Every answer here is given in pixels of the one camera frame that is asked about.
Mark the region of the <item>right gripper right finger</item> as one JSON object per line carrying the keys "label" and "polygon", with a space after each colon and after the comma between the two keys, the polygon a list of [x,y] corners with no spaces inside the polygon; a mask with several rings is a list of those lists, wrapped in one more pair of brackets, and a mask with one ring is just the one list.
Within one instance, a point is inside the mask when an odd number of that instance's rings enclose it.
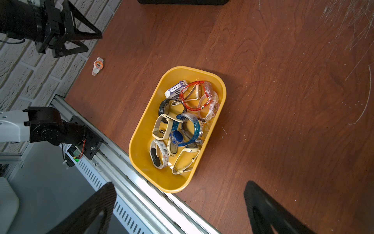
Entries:
{"label": "right gripper right finger", "polygon": [[313,234],[254,181],[248,181],[244,199],[254,234]]}

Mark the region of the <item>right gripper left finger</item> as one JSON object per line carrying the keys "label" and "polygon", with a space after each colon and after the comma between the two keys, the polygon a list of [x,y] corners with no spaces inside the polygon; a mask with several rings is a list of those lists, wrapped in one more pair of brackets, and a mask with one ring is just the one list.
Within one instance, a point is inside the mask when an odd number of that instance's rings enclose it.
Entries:
{"label": "right gripper left finger", "polygon": [[67,216],[50,234],[106,234],[116,203],[116,189],[108,182]]}

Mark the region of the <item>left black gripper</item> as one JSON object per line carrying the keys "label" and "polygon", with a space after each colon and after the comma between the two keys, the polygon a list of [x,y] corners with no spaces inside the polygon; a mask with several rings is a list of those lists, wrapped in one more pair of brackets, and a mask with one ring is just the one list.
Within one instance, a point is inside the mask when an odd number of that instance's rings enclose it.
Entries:
{"label": "left black gripper", "polygon": [[21,44],[35,42],[37,52],[51,49],[54,58],[87,52],[81,41],[100,40],[102,32],[94,26],[70,1],[63,1],[63,9],[54,1],[43,1],[39,6],[22,1],[1,1],[1,33]]}

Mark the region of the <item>small white digital watch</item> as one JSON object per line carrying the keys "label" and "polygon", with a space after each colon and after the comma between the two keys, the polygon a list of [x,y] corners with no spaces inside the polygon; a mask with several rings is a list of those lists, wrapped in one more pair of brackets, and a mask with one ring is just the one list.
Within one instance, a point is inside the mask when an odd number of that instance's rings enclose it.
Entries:
{"label": "small white digital watch", "polygon": [[104,59],[98,57],[93,64],[92,75],[96,76],[104,68]]}

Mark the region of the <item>beige strap watch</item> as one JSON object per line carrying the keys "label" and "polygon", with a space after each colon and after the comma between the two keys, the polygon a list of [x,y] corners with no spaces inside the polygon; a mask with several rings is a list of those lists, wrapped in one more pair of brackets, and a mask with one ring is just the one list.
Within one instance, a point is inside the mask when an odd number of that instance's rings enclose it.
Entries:
{"label": "beige strap watch", "polygon": [[161,114],[153,127],[152,136],[156,140],[167,140],[173,128],[173,123],[175,122],[175,118],[167,115]]}

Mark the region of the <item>cream oval face watch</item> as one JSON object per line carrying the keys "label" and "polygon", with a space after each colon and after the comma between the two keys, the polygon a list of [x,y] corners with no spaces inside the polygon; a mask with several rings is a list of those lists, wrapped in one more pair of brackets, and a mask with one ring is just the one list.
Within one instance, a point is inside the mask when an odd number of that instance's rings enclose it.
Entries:
{"label": "cream oval face watch", "polygon": [[174,175],[182,175],[190,172],[193,169],[193,164],[200,154],[200,147],[197,145],[187,145],[181,153],[177,156],[174,165],[172,166],[172,173]]}

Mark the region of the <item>blue transparent watch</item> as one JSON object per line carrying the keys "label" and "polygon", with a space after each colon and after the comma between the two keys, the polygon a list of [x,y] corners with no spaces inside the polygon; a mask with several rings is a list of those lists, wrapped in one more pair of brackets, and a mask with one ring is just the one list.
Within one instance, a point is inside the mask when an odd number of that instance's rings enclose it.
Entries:
{"label": "blue transparent watch", "polygon": [[[178,147],[187,146],[189,144],[202,145],[203,140],[200,137],[201,125],[198,118],[192,113],[182,113],[176,116],[176,121],[173,121],[169,139],[172,144]],[[190,131],[188,122],[194,126],[194,131]]]}

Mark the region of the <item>black digital watch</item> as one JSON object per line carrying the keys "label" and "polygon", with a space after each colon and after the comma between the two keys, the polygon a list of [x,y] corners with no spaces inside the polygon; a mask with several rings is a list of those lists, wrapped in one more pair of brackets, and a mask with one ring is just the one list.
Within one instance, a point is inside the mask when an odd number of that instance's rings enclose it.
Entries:
{"label": "black digital watch", "polygon": [[162,114],[166,114],[167,116],[172,117],[172,118],[177,117],[178,114],[175,114],[174,112],[172,112],[172,113],[170,112],[170,110],[172,108],[172,104],[174,102],[177,102],[177,103],[182,105],[183,110],[182,110],[181,114],[187,112],[187,109],[186,109],[186,107],[184,106],[184,104],[182,103],[181,100],[176,99],[176,98],[167,98],[167,99],[165,99],[164,101],[161,102],[161,104],[158,108],[158,115],[160,116]]}

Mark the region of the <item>red transparent watch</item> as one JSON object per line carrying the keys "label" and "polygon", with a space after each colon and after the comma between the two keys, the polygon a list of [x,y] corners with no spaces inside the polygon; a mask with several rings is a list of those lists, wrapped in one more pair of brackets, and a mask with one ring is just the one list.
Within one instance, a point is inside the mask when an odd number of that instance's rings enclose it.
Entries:
{"label": "red transparent watch", "polygon": [[[214,90],[212,84],[208,81],[195,81],[188,84],[179,94],[182,104],[190,111],[197,112],[207,107],[213,101]],[[196,107],[190,105],[191,101],[205,101]]]}

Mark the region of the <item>pink white strap watch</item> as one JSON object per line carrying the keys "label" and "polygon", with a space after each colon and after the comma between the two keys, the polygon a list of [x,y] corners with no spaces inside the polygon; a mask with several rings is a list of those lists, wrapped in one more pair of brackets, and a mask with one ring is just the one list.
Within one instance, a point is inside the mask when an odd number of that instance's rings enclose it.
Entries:
{"label": "pink white strap watch", "polygon": [[208,113],[207,115],[203,118],[201,116],[201,112],[198,111],[197,112],[197,115],[198,115],[198,118],[204,120],[204,121],[210,121],[211,119],[213,119],[215,116],[216,116],[216,113],[219,109],[219,97],[218,97],[218,94],[214,91],[212,96],[211,96],[211,102],[209,103],[209,106],[208,106]]}

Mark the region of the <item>white slim strap watch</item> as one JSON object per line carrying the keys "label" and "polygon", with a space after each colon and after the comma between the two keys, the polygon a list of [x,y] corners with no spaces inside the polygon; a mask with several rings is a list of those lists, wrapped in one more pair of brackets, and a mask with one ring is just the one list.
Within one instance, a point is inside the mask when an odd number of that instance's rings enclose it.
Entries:
{"label": "white slim strap watch", "polygon": [[200,100],[203,94],[204,92],[201,85],[195,84],[185,97],[185,102]]}

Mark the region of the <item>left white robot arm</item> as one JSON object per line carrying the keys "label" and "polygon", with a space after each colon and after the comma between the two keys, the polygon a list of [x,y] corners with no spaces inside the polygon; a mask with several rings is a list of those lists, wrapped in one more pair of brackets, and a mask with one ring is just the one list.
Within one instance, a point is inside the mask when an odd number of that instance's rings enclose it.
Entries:
{"label": "left white robot arm", "polygon": [[[12,39],[31,40],[37,52],[50,49],[54,58],[87,52],[83,41],[102,39],[102,32],[70,1],[63,1],[61,10],[54,1],[39,5],[1,1],[1,33]],[[87,127],[64,121],[53,107],[28,107],[1,114],[2,142],[76,145],[84,142],[87,135]]]}

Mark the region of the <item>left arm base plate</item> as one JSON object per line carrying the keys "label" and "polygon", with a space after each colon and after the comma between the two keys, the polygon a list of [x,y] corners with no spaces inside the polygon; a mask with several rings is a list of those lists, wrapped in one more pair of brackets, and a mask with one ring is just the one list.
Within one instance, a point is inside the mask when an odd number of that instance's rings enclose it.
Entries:
{"label": "left arm base plate", "polygon": [[79,144],[74,145],[75,148],[82,150],[84,156],[91,160],[99,150],[99,147],[104,142],[103,139],[96,134],[93,130],[91,130],[79,117],[73,116],[70,120],[70,123],[75,123],[78,125],[82,125],[86,128],[85,137]]}

